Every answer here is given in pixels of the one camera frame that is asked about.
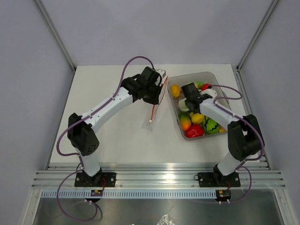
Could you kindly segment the toy green orange mango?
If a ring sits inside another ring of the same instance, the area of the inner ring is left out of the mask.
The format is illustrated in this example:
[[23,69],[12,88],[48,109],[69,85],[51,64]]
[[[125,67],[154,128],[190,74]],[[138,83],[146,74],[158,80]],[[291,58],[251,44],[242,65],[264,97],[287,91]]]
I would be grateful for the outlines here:
[[191,120],[187,112],[181,112],[179,114],[180,125],[183,131],[186,131],[191,126]]

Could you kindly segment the toy napa cabbage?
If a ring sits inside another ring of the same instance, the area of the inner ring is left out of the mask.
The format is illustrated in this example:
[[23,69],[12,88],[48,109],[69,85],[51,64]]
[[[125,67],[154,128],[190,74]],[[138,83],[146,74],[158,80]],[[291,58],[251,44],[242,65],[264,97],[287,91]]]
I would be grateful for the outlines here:
[[180,111],[182,111],[182,112],[188,112],[189,111],[189,108],[186,106],[185,101],[186,101],[186,98],[181,99],[181,100],[178,101],[178,107],[179,107]]

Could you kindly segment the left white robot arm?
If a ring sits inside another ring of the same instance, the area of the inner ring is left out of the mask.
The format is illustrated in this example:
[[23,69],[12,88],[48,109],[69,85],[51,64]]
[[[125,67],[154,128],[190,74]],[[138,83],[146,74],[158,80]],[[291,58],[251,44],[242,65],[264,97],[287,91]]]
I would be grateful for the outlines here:
[[140,73],[121,81],[120,88],[106,101],[83,115],[73,113],[68,118],[67,137],[79,154],[82,171],[76,176],[85,187],[95,187],[103,181],[102,169],[96,159],[99,147],[97,131],[116,113],[137,100],[158,105],[162,80],[166,71],[145,67]]

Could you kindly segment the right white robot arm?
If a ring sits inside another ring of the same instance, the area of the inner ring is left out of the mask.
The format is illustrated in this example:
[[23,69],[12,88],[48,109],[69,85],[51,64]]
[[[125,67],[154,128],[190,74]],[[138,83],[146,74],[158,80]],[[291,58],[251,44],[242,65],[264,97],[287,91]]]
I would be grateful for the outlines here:
[[248,161],[264,156],[264,140],[257,118],[242,116],[219,103],[222,97],[206,90],[199,91],[194,84],[181,87],[185,105],[193,113],[202,113],[213,119],[227,131],[229,152],[213,167],[212,172],[198,173],[201,187],[240,187],[237,171]]

